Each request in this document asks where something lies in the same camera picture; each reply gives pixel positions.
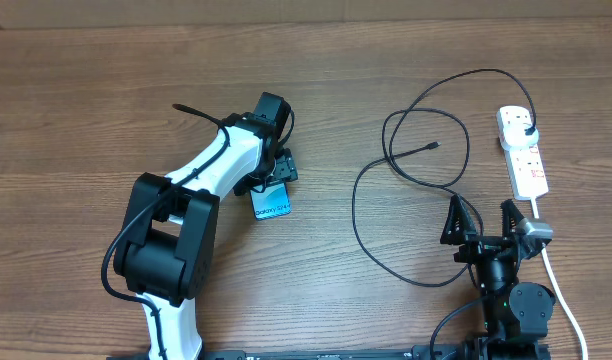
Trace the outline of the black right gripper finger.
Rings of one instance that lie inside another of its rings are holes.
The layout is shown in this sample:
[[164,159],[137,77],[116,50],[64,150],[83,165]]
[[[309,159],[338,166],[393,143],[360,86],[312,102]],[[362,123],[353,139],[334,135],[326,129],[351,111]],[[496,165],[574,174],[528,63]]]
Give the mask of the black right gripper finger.
[[524,215],[511,199],[503,201],[500,208],[502,210],[502,235],[507,238],[518,238],[522,234],[519,230],[519,223],[524,219]]
[[447,219],[440,237],[444,245],[463,245],[477,235],[476,226],[459,195],[450,199]]

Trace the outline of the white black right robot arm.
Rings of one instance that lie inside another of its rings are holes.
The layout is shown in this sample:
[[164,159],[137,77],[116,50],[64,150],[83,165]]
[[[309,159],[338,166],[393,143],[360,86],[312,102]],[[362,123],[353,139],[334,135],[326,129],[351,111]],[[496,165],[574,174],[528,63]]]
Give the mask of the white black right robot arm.
[[[512,200],[500,204],[502,234],[477,232],[465,201],[450,200],[440,238],[458,251],[454,261],[475,268],[480,297],[453,310],[431,335],[431,359],[548,359],[550,353],[539,340],[548,334],[556,296],[549,288],[522,282],[518,274],[524,260],[537,256],[552,241],[554,231],[546,222],[524,216]],[[454,317],[481,306],[485,331],[466,337],[451,349],[436,345],[440,330]]]

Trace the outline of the Samsung Galaxy smartphone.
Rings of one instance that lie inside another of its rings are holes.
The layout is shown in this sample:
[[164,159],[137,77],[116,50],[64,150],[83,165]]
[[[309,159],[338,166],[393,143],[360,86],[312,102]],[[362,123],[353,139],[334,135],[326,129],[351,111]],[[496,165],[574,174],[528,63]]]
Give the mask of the Samsung Galaxy smartphone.
[[250,193],[254,216],[257,220],[266,220],[287,215],[291,212],[291,203],[284,183],[254,187]]

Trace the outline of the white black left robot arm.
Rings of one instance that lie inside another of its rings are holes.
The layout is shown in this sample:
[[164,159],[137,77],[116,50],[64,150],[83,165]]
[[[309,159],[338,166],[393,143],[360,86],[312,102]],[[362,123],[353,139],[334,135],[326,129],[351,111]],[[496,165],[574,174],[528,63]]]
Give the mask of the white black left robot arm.
[[285,144],[295,114],[284,98],[263,93],[255,109],[224,119],[213,142],[183,167],[135,181],[121,230],[109,245],[100,278],[111,296],[142,306],[150,337],[144,359],[199,359],[203,340],[195,299],[209,276],[218,212],[229,194],[250,194],[257,217],[290,210],[286,185],[297,180]]

